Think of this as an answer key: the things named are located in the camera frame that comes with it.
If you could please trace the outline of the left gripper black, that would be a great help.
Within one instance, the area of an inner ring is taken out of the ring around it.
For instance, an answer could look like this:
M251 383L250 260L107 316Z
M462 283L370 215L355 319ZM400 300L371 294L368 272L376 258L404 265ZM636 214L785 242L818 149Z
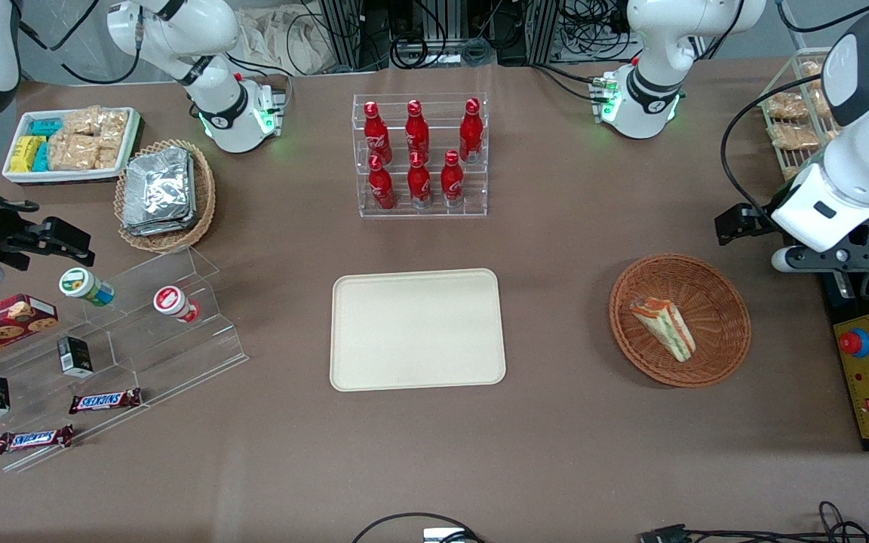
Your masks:
M776 225L762 207L739 203L714 217L717 243L725 247L738 240L775 234ZM823 252L804 245L785 250L785 271L797 274L864 274L869 272L869 220Z

